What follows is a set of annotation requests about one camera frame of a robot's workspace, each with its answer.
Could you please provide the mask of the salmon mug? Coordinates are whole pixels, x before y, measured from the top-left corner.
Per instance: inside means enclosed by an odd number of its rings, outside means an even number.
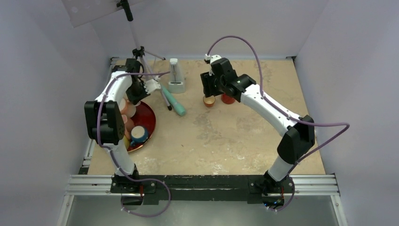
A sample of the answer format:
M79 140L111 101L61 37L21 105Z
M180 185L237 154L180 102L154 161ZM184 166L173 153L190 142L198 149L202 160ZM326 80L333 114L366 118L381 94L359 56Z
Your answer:
M122 98L122 100L119 102L118 106L119 106L120 113L122 115L127 116L128 118L133 117L136 113L136 107L124 98Z

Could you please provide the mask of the silver tripod stand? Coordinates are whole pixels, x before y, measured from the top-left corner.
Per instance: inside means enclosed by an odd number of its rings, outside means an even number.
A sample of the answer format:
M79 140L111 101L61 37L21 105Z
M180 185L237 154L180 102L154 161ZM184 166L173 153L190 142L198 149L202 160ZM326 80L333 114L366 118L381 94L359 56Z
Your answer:
M134 44L136 47L135 49L132 50L133 58L129 58L126 61L127 72L143 74L143 75L133 75L132 80L136 79L136 80L143 81L143 77L145 77L146 80L151 80L152 78L155 78L155 75L153 75L152 70L149 68L148 62L146 61L145 54L148 53L148 51L146 51L145 48L140 45L140 42L139 42L138 36L137 36L137 30L136 30L134 22L133 22L133 20L134 20L133 14L132 14L129 4L126 2L125 2L125 5L123 5L123 11L125 13L128 23L129 23L130 30L131 30L133 40L134 40Z

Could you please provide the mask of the blue white mug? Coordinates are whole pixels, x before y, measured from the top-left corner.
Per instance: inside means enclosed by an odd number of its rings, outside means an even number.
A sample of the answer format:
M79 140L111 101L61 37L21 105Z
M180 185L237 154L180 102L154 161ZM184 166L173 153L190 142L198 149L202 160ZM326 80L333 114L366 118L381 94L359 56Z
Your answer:
M135 126L130 132L130 146L144 143L149 138L148 130L143 126Z

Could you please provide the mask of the aluminium frame rail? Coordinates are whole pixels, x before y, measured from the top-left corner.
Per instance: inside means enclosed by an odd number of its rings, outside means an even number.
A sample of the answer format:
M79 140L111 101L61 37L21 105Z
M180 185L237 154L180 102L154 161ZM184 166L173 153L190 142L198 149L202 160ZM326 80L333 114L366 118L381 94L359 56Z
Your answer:
M65 226L74 197L85 195L111 195L111 175L72 175L68 181L57 225ZM338 225L347 226L335 175L293 175L295 197L304 195L329 196Z

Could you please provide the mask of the pink mug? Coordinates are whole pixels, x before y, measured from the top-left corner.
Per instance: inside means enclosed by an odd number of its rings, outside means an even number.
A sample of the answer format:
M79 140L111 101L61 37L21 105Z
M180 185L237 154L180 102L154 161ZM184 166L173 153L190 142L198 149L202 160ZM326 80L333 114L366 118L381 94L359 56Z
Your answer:
M122 119L123 119L126 131L130 133L131 130L135 127L133 120L124 114L122 115Z

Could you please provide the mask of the red mug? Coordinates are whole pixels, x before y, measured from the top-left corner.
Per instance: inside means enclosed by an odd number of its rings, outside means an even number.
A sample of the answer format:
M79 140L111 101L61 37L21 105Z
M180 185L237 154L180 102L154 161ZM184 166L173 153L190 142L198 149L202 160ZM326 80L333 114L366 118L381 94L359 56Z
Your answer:
M226 95L226 94L224 93L224 94L221 95L221 101L222 101L224 104L231 105L231 104L233 104L236 100L235 100L233 97L229 97L228 95Z

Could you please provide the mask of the yellow mug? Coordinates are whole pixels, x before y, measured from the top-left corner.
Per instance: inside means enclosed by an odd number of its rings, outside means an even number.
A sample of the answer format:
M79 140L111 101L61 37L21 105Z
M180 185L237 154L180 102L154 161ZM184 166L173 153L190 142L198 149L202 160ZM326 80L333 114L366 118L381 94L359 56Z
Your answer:
M123 143L124 143L125 148L128 150L130 147L130 141L127 137L123 137Z

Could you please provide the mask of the white metronome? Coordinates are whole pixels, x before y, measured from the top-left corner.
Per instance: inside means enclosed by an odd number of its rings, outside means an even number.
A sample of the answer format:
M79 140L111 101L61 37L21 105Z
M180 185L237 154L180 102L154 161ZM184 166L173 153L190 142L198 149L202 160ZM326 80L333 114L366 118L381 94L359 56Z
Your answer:
M186 91L186 78L180 61L177 58L169 60L169 81L168 90L170 93L181 94Z

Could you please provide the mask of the red round tray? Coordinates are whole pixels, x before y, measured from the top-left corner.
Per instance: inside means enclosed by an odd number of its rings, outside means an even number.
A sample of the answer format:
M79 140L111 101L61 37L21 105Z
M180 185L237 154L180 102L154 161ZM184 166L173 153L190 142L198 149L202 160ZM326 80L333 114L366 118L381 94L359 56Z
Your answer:
M142 126L147 130L148 138L142 143L136 143L129 146L127 149L128 153L143 147L150 140L156 127L156 115L150 106L144 101L141 101L141 103L136 107L136 113L131 117L131 120L135 126Z

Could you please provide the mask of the white perforated board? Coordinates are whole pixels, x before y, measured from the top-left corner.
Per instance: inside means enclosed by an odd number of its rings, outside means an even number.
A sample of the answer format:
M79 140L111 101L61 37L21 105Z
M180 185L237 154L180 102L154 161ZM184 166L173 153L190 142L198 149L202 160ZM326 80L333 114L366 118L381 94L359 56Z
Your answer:
M125 2L129 6L142 0L62 0L73 27L89 23L103 16L123 9Z

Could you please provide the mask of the small orange mug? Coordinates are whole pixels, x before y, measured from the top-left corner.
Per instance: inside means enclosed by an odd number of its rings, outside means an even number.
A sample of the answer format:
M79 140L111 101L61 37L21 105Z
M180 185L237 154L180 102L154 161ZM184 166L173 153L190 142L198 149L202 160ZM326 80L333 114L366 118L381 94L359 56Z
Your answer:
M204 104L204 106L206 106L208 108L213 107L215 104L215 101L216 101L215 96L209 96L209 97L204 96L203 97L203 104Z

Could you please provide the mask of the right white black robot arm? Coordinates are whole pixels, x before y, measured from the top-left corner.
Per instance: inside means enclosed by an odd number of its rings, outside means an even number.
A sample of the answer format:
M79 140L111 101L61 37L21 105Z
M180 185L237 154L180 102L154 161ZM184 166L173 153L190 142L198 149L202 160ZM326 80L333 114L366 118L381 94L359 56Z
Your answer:
M227 58L206 55L204 61L210 65L209 72L200 75L205 97L232 97L262 116L281 135L278 156L264 175L265 188L277 191L294 164L315 144L313 118L301 117L283 107L247 74L238 76Z

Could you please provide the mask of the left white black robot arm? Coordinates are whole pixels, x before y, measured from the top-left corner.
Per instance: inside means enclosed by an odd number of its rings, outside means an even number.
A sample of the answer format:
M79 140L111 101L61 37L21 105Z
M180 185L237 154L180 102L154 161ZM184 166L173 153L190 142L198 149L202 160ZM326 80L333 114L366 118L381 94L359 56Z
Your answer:
M150 95L143 81L147 76L143 65L134 58L126 60L121 70L111 72L111 78L101 94L84 104L84 113L90 139L103 148L110 156L114 167L114 177L128 192L140 188L140 179L136 165L128 157L124 145L125 123L119 105L127 97L136 105Z

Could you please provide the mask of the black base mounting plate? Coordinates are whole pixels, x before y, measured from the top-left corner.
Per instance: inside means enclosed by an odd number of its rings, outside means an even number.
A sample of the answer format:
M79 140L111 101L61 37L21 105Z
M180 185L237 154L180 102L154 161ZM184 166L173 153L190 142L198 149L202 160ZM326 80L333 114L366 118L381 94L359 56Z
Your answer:
M272 182L263 175L140 175L135 182L112 176L112 194L137 194L145 205L159 201L223 201L282 206L293 180Z

